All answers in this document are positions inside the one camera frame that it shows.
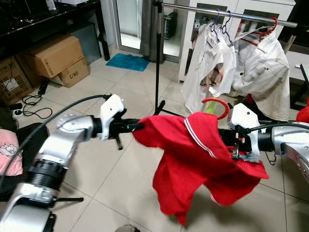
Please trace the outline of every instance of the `blue mat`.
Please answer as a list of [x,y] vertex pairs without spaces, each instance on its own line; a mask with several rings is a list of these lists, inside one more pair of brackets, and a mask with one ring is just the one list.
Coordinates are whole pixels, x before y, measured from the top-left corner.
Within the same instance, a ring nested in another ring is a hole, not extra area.
[[148,64],[149,61],[142,57],[118,53],[110,61],[108,61],[106,65],[142,72]]

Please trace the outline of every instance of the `curtain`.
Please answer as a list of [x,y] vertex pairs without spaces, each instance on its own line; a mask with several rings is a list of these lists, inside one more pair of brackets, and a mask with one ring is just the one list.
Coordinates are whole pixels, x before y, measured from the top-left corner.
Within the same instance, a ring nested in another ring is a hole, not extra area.
[[[157,7],[153,6],[152,0],[143,0],[142,5],[142,22],[141,22],[141,38],[140,52],[150,61],[156,61],[156,34],[158,28],[158,12]],[[164,42],[164,17],[162,10],[161,18],[161,46],[160,46],[160,62],[163,61],[163,42]]]

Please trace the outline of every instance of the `blue hanger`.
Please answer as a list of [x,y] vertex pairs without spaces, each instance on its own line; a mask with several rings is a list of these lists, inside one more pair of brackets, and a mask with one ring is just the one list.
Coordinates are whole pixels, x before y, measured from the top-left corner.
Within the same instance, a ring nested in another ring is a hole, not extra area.
[[218,38],[218,34],[215,30],[215,24],[218,23],[219,21],[219,17],[220,17],[220,9],[217,9],[218,11],[218,16],[215,18],[215,20],[213,21],[213,23],[211,24],[211,32],[214,32],[216,34],[216,37],[217,37],[217,41],[220,42],[219,38]]
[[227,34],[228,40],[230,41],[230,43],[232,43],[231,38],[230,38],[230,35],[229,35],[229,34],[227,33],[227,31],[226,31],[226,24],[227,24],[228,21],[230,21],[230,19],[231,19],[231,12],[230,12],[230,11],[227,11],[227,12],[230,13],[230,17],[229,17],[228,20],[225,22],[224,26],[220,27],[220,29],[221,29],[221,31],[222,31],[222,34]]

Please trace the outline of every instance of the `clothes rack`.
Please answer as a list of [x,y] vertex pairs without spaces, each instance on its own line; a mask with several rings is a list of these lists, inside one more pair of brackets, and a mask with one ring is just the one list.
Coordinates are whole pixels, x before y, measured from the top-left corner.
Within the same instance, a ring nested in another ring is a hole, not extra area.
[[[233,18],[242,18],[250,21],[256,21],[256,22],[264,22],[264,23],[275,23],[276,21],[271,18],[265,18],[265,17],[257,17],[257,16],[252,16],[252,15],[247,15],[247,14],[237,14],[237,13],[229,13],[225,11],[217,11],[217,10],[210,10],[210,9],[202,9],[202,8],[196,8],[196,7],[190,7],[190,6],[181,6],[181,5],[175,5],[175,4],[169,4],[169,3],[162,3],[158,1],[154,1],[154,6],[157,7],[157,12],[158,12],[158,31],[156,34],[156,73],[155,73],[155,110],[154,114],[158,115],[161,111],[169,113],[171,115],[176,115],[176,116],[181,116],[177,113],[168,111],[163,109],[165,106],[165,101],[161,101],[161,103],[158,105],[158,95],[159,95],[159,74],[160,74],[160,45],[161,45],[161,36],[162,36],[162,31],[161,31],[161,18],[162,18],[162,8],[167,7],[167,8],[173,8],[173,9],[180,9],[180,10],[187,10],[187,11],[194,11],[194,12],[200,12],[200,13],[205,13],[209,15],[220,15],[220,16],[231,16]],[[290,28],[295,28],[294,32],[292,33],[288,43],[286,44],[284,48],[284,52],[286,53],[291,45],[293,44],[294,40],[296,39],[296,35],[300,30],[307,29],[308,26],[300,26],[297,23],[293,22],[287,22],[287,21],[282,21],[278,20],[277,22],[278,25],[290,27]]]

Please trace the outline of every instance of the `floor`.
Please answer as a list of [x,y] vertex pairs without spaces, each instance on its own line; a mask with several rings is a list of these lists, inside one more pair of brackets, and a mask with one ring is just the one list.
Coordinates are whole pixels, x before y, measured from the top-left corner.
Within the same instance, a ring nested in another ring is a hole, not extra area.
[[[121,52],[111,48],[111,55]],[[143,118],[154,112],[155,65],[144,72],[105,66],[101,58],[90,65],[90,75],[71,88],[50,84],[43,101],[33,108],[51,107],[55,112],[64,106],[94,94],[116,93],[124,99],[126,117]],[[189,115],[180,93],[177,63],[164,62],[160,69],[160,99],[166,109]],[[222,98],[234,103],[235,99]],[[67,113],[98,116],[102,100],[91,100]],[[291,110],[291,119],[297,111]],[[20,127],[41,121],[36,116],[19,118]],[[226,127],[221,120],[220,127]],[[48,125],[50,132],[56,121]],[[124,149],[115,141],[93,139],[80,144],[61,188],[62,197],[84,197],[82,203],[57,203],[56,232],[114,232],[125,224],[141,232],[305,232],[309,230],[309,185],[296,166],[286,158],[269,165],[262,158],[270,176],[248,196],[231,207],[219,207],[200,187],[195,193],[182,227],[174,217],[160,212],[152,178],[162,157],[162,150],[146,148],[131,134],[121,136]]]
[[[121,33],[121,44],[127,47],[140,48],[140,38]],[[164,40],[163,53],[166,55],[178,57],[180,49],[180,36],[173,36],[169,40]]]

